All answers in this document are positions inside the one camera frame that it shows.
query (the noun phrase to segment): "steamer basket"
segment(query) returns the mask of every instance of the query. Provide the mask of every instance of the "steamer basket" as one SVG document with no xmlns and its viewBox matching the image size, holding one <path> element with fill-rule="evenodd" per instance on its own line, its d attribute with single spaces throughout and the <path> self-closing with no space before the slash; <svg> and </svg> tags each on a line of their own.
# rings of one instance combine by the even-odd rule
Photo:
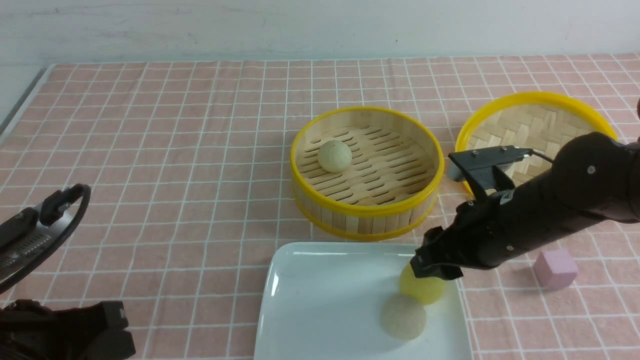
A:
<svg viewBox="0 0 640 360">
<path fill-rule="evenodd" d="M 346 143 L 352 165 L 324 171 L 317 151 Z M 296 203 L 315 225 L 342 238 L 377 241 L 417 227 L 437 201 L 444 172 L 438 140 L 412 118 L 388 109 L 339 109 L 316 118 L 291 149 Z"/>
<path fill-rule="evenodd" d="M 593 131 L 617 139 L 609 123 L 588 105 L 564 95 L 523 92 L 494 100 L 473 114 L 460 131 L 456 151 L 515 145 L 554 159 L 564 144 Z M 514 163 L 505 173 L 518 186 L 550 167 L 533 156 Z"/>
</svg>

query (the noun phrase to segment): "white plate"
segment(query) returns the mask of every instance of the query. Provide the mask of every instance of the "white plate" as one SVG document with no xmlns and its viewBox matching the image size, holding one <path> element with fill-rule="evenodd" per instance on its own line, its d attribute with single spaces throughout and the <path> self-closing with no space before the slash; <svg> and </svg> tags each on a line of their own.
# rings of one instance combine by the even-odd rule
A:
<svg viewBox="0 0 640 360">
<path fill-rule="evenodd" d="M 414 245 L 291 243 L 271 260 L 254 360 L 473 359 L 455 281 L 427 307 L 427 328 L 405 342 L 380 325 Z"/>
</svg>

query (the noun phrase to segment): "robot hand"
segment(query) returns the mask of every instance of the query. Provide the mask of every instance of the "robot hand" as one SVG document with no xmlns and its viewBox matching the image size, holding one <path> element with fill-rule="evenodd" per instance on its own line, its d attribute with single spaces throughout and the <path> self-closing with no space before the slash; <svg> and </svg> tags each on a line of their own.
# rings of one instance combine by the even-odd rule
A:
<svg viewBox="0 0 640 360">
<path fill-rule="evenodd" d="M 453 280 L 460 268 L 492 269 L 604 220 L 640 222 L 639 142 L 579 136 L 560 149 L 551 169 L 515 187 L 500 167 L 536 154 L 489 147 L 449 155 L 461 173 L 454 179 L 466 180 L 476 199 L 456 208 L 447 229 L 424 234 L 410 261 L 416 277 Z M 489 189 L 496 192 L 487 195 Z"/>
</svg>

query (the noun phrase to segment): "pink cube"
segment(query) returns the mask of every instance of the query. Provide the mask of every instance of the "pink cube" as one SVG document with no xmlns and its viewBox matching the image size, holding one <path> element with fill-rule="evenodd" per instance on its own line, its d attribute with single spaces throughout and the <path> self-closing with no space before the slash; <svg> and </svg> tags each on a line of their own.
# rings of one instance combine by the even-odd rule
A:
<svg viewBox="0 0 640 360">
<path fill-rule="evenodd" d="M 571 285 L 578 276 L 578 265 L 567 250 L 543 251 L 533 264 L 540 285 L 558 290 Z"/>
</svg>

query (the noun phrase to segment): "table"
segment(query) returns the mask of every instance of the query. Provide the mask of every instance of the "table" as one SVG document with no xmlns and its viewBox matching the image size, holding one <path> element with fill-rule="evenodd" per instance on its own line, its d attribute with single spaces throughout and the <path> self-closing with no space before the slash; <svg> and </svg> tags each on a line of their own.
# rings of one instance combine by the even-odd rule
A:
<svg viewBox="0 0 640 360">
<path fill-rule="evenodd" d="M 291 193 L 296 132 L 336 107 L 390 107 L 451 152 L 482 105 L 513 92 L 567 94 L 624 142 L 640 135 L 638 54 L 340 61 L 61 64 L 0 147 L 0 217 L 62 186 L 93 186 L 73 237 L 2 295 L 55 309 L 122 299 L 146 359 L 250 359 L 269 261 L 292 241 L 340 241 Z M 451 222 L 464 189 L 445 180 L 430 217 L 393 241 Z M 466 271 L 477 359 L 640 358 L 640 227 L 602 223 L 567 248 L 574 285 L 541 291 L 537 252 Z"/>
</svg>

